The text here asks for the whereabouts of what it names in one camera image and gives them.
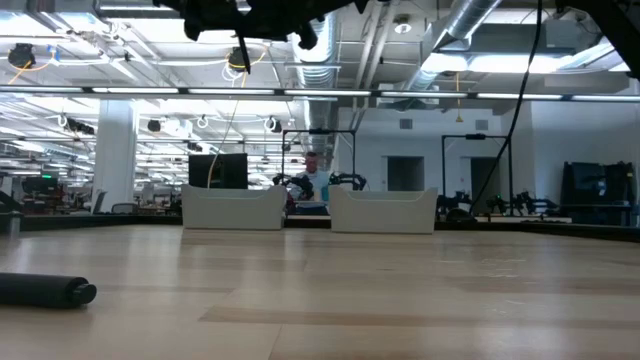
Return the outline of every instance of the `black cylinder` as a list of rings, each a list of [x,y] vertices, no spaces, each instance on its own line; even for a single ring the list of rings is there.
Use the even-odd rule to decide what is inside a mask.
[[[96,297],[96,287],[73,276],[0,273],[0,304],[70,309]]]

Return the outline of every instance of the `white storage box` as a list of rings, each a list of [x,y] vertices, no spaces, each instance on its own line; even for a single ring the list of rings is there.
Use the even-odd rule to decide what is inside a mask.
[[[182,186],[182,221],[188,229],[280,230],[287,191]]]
[[[329,187],[331,230],[335,232],[432,234],[438,189],[347,191]]]

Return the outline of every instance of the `black monitor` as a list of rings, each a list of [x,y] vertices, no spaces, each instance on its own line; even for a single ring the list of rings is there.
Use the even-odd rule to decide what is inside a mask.
[[[215,155],[189,155],[189,185],[206,188]],[[247,189],[247,154],[220,154],[213,167],[210,188]]]
[[[51,195],[58,187],[57,178],[28,177],[22,182],[22,189],[27,194]]]

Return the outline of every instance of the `man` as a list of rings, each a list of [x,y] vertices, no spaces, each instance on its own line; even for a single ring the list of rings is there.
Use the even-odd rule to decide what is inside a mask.
[[[329,187],[329,174],[326,171],[318,170],[318,155],[312,151],[307,152],[304,157],[306,170],[297,174],[296,177],[306,176],[313,185],[314,197],[321,201],[326,201],[323,192],[327,193]],[[306,199],[302,195],[302,189],[294,186],[290,192],[294,200],[303,201],[298,204],[298,214],[300,215],[329,215],[327,207],[322,203],[304,203],[304,201],[313,201],[314,199]]]

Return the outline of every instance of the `door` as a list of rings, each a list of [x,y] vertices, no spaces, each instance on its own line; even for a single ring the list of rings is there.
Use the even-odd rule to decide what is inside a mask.
[[[387,190],[423,191],[423,157],[387,157]]]
[[[471,198],[475,201],[477,194],[480,193],[480,189],[482,189],[482,185],[487,180],[487,176],[489,176],[489,172],[491,171],[491,167],[495,162],[495,158],[471,158]],[[474,208],[474,212],[478,213],[488,213],[490,212],[490,208],[487,206],[487,199],[490,199],[496,195],[502,196],[500,193],[500,164],[496,167],[496,170],[493,172],[491,176],[491,180],[489,180],[489,184],[487,188],[484,190],[482,197],[476,202],[476,207]]]

